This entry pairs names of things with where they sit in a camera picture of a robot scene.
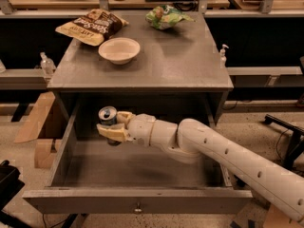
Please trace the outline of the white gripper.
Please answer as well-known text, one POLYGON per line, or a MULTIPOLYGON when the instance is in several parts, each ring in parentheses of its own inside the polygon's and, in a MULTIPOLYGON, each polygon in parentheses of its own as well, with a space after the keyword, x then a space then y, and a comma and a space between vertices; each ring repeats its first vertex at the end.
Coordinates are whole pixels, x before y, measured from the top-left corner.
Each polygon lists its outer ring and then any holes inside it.
POLYGON ((118 111, 117 124, 97 124, 100 135, 117 142, 126 142, 128 139, 134 144, 148 147, 150 136, 156 118, 147 114, 136 115, 129 111, 118 111))

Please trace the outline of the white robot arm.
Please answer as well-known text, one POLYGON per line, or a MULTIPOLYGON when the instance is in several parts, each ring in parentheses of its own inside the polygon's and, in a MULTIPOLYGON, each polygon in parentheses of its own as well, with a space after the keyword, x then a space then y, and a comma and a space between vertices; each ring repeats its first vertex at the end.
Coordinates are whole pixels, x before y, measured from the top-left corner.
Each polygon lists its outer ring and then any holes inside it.
POLYGON ((192 163, 205 155, 225 166, 290 219, 304 225, 304 180, 297 174, 228 140, 194 119, 170 123, 112 106, 99 110, 100 135, 119 143, 155 147, 170 158, 192 163))

